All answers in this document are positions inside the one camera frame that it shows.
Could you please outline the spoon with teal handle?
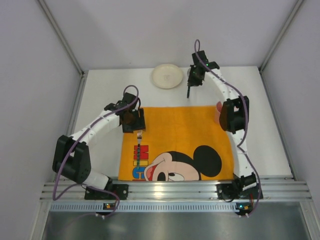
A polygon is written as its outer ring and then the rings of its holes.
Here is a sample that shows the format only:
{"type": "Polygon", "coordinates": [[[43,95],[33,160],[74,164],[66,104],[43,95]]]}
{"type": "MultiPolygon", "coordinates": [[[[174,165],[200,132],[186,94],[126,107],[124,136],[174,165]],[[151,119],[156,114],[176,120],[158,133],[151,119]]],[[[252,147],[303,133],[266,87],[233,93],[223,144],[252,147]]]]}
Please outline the spoon with teal handle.
{"type": "Polygon", "coordinates": [[[187,94],[186,94],[186,97],[187,97],[187,99],[189,99],[189,97],[190,97],[190,90],[191,90],[191,85],[190,85],[190,82],[191,82],[191,68],[189,68],[188,70],[187,70],[187,94]]]}

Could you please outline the fork with teal handle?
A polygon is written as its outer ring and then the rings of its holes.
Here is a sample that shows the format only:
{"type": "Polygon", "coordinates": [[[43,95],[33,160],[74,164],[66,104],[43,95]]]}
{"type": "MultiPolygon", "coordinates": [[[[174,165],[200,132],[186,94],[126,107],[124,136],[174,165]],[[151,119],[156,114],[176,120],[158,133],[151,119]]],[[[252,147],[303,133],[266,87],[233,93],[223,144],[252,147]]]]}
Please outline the fork with teal handle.
{"type": "Polygon", "coordinates": [[[142,130],[139,130],[137,132],[137,165],[136,168],[140,168],[140,160],[141,160],[141,143],[142,143],[142,137],[143,137],[143,132],[142,130]]]}

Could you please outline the cream round plate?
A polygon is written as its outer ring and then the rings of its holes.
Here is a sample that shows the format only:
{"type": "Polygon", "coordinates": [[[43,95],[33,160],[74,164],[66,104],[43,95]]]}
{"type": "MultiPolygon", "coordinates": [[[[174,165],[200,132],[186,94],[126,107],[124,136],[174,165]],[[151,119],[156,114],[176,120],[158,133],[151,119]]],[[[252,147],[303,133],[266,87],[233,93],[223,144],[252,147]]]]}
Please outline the cream round plate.
{"type": "Polygon", "coordinates": [[[169,63],[156,66],[151,73],[152,83],[160,89],[173,89],[183,81],[183,78],[183,71],[169,63]]]}

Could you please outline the pink plastic cup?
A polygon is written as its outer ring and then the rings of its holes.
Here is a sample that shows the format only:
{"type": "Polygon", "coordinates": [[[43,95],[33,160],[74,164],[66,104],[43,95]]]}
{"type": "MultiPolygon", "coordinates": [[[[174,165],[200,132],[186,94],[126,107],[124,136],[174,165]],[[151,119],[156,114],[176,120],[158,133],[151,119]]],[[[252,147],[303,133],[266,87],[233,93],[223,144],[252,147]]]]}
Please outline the pink plastic cup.
{"type": "Polygon", "coordinates": [[[222,107],[223,107],[223,105],[220,101],[217,102],[217,104],[215,105],[214,122],[216,124],[220,123],[220,115],[221,115],[222,107]]]}

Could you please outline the orange Mickey Mouse placemat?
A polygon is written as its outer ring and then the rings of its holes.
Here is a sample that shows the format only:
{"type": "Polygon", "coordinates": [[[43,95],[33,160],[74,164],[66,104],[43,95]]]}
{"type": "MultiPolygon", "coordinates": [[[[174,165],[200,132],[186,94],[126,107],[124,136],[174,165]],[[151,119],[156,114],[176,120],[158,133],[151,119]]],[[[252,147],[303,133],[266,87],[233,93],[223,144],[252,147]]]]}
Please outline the orange Mickey Mouse placemat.
{"type": "Polygon", "coordinates": [[[137,133],[123,135],[118,179],[135,182],[224,181],[234,178],[229,137],[215,106],[145,107],[137,169],[137,133]]]}

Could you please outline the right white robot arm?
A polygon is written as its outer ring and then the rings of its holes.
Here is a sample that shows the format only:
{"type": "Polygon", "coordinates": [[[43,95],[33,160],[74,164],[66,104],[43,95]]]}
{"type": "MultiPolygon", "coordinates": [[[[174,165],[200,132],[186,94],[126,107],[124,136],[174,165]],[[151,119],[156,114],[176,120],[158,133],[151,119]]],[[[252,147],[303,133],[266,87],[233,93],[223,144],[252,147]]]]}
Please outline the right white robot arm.
{"type": "Polygon", "coordinates": [[[219,65],[210,62],[203,50],[192,54],[193,64],[187,72],[187,94],[190,97],[192,87],[201,86],[204,82],[212,85],[215,94],[222,104],[218,116],[218,125],[227,132],[235,160],[233,180],[226,186],[220,186],[219,198],[254,198],[261,193],[257,171],[247,154],[246,137],[249,123],[250,101],[236,87],[228,83],[220,71],[219,65]]]}

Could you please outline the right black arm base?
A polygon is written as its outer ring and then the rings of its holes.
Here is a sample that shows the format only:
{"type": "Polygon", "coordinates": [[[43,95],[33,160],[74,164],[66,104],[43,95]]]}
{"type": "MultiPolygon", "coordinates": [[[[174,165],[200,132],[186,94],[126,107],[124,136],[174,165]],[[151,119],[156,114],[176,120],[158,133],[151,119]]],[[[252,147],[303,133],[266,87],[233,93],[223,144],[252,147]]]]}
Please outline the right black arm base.
{"type": "Polygon", "coordinates": [[[234,200],[257,200],[258,197],[263,199],[262,190],[258,186],[252,188],[241,190],[235,184],[232,183],[222,183],[216,186],[217,196],[219,200],[226,202],[232,202],[234,200]]]}

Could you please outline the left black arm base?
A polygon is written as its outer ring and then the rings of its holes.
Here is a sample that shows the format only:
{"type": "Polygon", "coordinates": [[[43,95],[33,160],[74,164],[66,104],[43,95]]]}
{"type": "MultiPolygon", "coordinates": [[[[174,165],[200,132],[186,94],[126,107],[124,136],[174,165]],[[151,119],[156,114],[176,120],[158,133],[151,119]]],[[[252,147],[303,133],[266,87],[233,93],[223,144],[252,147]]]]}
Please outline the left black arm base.
{"type": "Polygon", "coordinates": [[[98,189],[93,186],[82,184],[85,187],[85,200],[126,200],[129,194],[129,185],[124,183],[113,183],[107,185],[105,189],[98,189]]]}

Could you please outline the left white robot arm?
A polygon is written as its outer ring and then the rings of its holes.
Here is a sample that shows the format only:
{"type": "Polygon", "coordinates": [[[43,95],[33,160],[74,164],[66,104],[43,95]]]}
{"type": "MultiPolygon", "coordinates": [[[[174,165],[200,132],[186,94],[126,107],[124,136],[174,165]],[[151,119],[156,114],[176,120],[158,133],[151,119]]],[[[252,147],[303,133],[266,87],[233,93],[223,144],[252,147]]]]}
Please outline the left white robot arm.
{"type": "Polygon", "coordinates": [[[86,127],[70,136],[60,136],[52,164],[57,177],[63,176],[79,185],[111,192],[113,180],[92,168],[90,149],[118,127],[129,134],[146,129],[144,110],[138,96],[125,92],[121,100],[108,104],[86,127]]]}

